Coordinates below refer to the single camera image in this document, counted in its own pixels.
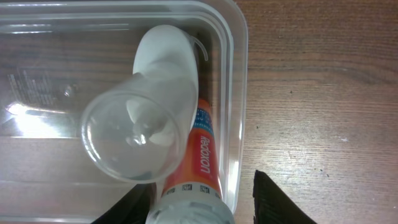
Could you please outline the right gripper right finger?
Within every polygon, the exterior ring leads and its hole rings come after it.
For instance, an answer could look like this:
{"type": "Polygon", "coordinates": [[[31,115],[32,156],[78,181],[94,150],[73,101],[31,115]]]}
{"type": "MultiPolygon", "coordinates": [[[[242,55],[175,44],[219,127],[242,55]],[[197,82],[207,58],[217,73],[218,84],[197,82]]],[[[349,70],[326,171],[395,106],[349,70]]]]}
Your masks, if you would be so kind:
{"type": "Polygon", "coordinates": [[[255,171],[252,196],[255,224],[316,224],[265,172],[255,171]]]}

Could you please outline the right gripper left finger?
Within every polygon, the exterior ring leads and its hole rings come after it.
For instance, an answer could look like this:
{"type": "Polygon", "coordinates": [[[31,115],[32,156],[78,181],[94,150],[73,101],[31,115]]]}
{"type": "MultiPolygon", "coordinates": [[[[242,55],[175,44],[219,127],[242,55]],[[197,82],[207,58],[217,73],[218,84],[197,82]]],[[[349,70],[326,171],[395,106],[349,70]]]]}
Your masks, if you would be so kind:
{"type": "Polygon", "coordinates": [[[91,224],[145,224],[154,202],[155,183],[137,184],[91,224]]]}

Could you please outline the orange Redoxon tube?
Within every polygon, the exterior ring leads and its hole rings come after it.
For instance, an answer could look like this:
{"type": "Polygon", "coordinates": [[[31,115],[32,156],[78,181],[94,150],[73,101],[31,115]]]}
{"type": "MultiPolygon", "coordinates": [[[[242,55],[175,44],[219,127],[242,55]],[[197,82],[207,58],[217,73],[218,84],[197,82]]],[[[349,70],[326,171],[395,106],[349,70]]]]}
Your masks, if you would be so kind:
{"type": "Polygon", "coordinates": [[[193,128],[181,164],[167,177],[161,199],[147,224],[233,224],[223,202],[210,104],[198,100],[193,128]]]}

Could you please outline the white nasal spray bottle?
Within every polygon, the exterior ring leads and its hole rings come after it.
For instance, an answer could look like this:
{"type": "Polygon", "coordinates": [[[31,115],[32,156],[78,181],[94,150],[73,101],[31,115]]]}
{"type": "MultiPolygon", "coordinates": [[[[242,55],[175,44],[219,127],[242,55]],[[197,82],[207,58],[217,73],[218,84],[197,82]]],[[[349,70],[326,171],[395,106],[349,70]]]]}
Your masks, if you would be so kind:
{"type": "Polygon", "coordinates": [[[161,25],[148,30],[132,77],[97,96],[81,118],[81,139],[94,164],[135,184],[165,179],[181,163],[198,103],[192,38],[161,25]]]}

